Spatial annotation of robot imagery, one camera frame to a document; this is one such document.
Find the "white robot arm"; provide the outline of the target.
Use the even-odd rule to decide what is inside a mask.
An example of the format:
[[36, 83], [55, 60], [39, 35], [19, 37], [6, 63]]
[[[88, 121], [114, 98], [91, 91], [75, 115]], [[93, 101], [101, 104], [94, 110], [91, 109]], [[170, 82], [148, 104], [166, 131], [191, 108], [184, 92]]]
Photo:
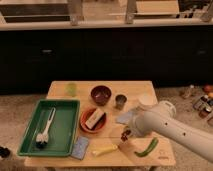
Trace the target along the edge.
[[128, 127], [136, 137], [154, 131], [213, 163], [213, 134], [176, 120], [175, 114], [176, 108], [171, 102], [160, 101], [148, 110], [138, 109]]

